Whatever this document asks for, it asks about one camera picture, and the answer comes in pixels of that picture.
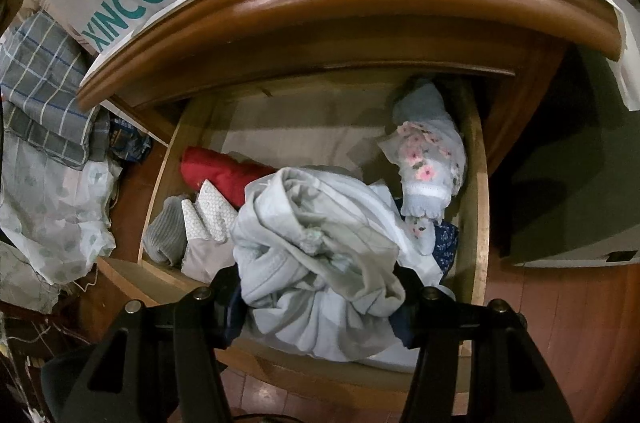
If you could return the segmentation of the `grey ribbed underwear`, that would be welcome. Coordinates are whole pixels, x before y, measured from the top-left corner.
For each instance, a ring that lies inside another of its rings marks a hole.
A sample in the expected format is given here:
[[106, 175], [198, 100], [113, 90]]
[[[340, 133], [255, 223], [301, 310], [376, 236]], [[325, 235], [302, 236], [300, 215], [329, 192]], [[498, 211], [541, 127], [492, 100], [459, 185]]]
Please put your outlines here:
[[165, 199], [160, 214], [145, 229], [143, 250], [156, 264], [175, 267], [186, 250], [186, 227], [182, 213], [182, 201], [186, 196]]

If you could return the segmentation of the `navy lace underwear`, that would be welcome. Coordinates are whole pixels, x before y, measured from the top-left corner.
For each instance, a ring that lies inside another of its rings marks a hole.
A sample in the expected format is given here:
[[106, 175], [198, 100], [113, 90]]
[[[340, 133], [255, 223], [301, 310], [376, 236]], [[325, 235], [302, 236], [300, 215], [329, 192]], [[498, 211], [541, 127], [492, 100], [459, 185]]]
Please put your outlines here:
[[434, 226], [435, 244], [433, 256], [444, 275], [454, 266], [459, 245], [459, 229], [448, 221]]

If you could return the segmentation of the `light grey underwear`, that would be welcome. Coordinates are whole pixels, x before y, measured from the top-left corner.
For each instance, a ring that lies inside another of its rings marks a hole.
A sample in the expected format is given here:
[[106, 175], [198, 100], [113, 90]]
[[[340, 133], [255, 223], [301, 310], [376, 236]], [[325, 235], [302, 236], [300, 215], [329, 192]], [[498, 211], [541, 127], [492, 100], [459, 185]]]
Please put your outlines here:
[[287, 353], [359, 361], [394, 345], [396, 266], [439, 284], [434, 233], [419, 241], [383, 182], [283, 168], [245, 188], [231, 229], [245, 331]]

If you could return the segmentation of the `wooden nightstand drawer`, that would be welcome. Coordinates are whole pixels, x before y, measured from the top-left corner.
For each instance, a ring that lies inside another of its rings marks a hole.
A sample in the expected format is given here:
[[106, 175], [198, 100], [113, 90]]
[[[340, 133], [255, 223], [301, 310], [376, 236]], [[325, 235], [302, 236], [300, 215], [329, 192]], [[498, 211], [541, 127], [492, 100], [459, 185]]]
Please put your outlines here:
[[[186, 192], [180, 160], [191, 146], [274, 168], [340, 168], [366, 183], [383, 180], [398, 192], [397, 170], [376, 142], [392, 128], [393, 103], [410, 82], [407, 71], [366, 71], [233, 85], [198, 94], [183, 105], [179, 121], [169, 128], [146, 215], [157, 217], [168, 197]], [[462, 135], [468, 161], [463, 187], [446, 212], [448, 221], [459, 228], [460, 242], [445, 282], [457, 299], [478, 305], [485, 299], [489, 257], [482, 125], [465, 76], [437, 74], [434, 83]], [[218, 358], [297, 395], [357, 409], [401, 409], [411, 381], [407, 372], [291, 355], [245, 337], [220, 351]]]

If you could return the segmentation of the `floral blue-white underwear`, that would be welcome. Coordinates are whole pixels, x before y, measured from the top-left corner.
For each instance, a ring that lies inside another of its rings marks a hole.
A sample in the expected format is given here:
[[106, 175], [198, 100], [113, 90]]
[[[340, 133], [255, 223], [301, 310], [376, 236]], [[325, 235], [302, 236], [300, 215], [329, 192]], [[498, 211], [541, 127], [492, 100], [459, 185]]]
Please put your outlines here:
[[461, 135], [431, 82], [405, 94], [393, 106], [395, 129], [378, 148], [397, 166], [401, 186], [400, 215], [423, 255], [435, 247], [435, 226], [444, 220], [460, 191], [466, 169]]

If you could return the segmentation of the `white dotted underwear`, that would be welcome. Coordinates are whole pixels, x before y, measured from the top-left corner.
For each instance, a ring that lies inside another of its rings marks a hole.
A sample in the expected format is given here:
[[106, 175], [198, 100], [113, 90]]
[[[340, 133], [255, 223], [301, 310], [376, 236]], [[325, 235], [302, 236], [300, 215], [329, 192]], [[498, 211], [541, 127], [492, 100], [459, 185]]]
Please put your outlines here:
[[194, 201], [181, 201], [181, 209], [186, 231], [181, 273], [211, 283], [221, 268], [235, 263], [230, 231], [238, 212], [209, 180]]

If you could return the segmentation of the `red underwear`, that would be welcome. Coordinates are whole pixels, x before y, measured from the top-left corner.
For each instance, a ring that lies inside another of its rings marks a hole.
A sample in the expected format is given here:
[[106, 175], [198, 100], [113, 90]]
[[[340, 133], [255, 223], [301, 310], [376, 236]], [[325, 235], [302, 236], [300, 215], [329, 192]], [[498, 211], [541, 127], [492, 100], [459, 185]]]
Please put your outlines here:
[[271, 166], [239, 162], [228, 154], [203, 147], [186, 147], [180, 159], [180, 174], [186, 186], [200, 191], [204, 183], [209, 182], [235, 209], [244, 204], [248, 184], [275, 172]]

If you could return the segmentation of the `white leaf-print bedsheet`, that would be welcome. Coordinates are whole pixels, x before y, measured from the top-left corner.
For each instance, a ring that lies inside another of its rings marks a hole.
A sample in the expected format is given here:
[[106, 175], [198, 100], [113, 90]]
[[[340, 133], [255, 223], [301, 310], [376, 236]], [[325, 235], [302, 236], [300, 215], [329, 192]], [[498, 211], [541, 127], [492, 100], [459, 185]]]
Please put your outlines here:
[[122, 172], [111, 159], [77, 171], [6, 134], [1, 173], [1, 299], [49, 315], [62, 287], [116, 247], [110, 202]]

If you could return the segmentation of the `grey foam block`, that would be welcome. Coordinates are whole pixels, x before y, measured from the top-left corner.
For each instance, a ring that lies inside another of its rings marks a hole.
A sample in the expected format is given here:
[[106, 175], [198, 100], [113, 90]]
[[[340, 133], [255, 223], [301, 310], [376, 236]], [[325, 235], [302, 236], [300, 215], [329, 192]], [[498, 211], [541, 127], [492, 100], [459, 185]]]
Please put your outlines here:
[[489, 180], [491, 241], [516, 266], [639, 261], [639, 116], [606, 60], [571, 48]]

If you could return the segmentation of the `dark blue printed bag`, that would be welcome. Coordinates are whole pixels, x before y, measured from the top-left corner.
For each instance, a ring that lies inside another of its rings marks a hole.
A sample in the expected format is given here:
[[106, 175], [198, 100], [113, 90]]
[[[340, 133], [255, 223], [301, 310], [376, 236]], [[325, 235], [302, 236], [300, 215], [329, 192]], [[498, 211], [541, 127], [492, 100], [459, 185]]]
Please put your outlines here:
[[110, 117], [108, 148], [113, 158], [127, 163], [142, 163], [151, 153], [153, 138], [120, 117]]

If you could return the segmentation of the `grey plaid cloth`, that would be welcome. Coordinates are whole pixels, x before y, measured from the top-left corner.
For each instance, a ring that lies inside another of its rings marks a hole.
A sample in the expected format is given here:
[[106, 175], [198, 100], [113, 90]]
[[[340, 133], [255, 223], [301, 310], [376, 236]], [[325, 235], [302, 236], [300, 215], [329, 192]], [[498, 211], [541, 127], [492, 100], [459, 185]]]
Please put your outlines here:
[[106, 158], [110, 116], [76, 99], [88, 70], [81, 46], [46, 12], [9, 28], [1, 44], [4, 126], [71, 169]]

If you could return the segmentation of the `brown wooden nightstand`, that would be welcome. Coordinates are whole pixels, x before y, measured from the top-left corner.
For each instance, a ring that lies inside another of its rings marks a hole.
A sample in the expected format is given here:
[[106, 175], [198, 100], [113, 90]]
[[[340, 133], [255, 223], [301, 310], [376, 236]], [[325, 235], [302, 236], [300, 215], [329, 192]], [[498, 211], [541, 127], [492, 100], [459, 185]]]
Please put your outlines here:
[[489, 169], [520, 137], [570, 45], [623, 51], [605, 0], [190, 0], [106, 55], [90, 108], [136, 112], [216, 87], [364, 68], [501, 76], [484, 123]]

